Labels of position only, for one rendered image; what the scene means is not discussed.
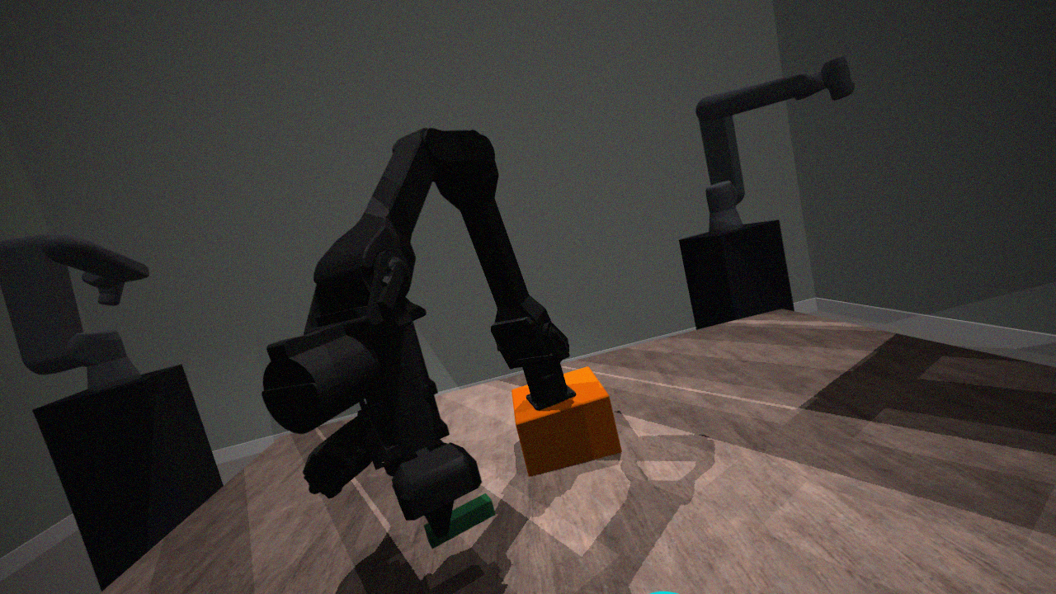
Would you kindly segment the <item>green rectangular post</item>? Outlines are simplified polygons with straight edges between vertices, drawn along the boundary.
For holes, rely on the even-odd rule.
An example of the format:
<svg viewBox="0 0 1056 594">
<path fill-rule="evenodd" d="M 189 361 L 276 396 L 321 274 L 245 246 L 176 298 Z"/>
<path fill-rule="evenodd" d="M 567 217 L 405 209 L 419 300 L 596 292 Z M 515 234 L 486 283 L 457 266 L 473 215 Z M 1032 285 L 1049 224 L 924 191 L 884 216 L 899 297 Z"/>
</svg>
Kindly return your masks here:
<svg viewBox="0 0 1056 594">
<path fill-rule="evenodd" d="M 427 541 L 429 541 L 432 549 L 437 547 L 437 545 L 444 544 L 449 539 L 459 536 L 465 530 L 471 530 L 471 527 L 497 514 L 495 514 L 492 499 L 485 493 L 485 495 L 466 502 L 461 507 L 456 508 L 456 511 L 452 511 L 450 530 L 446 536 L 436 538 L 429 524 L 425 524 Z"/>
</svg>

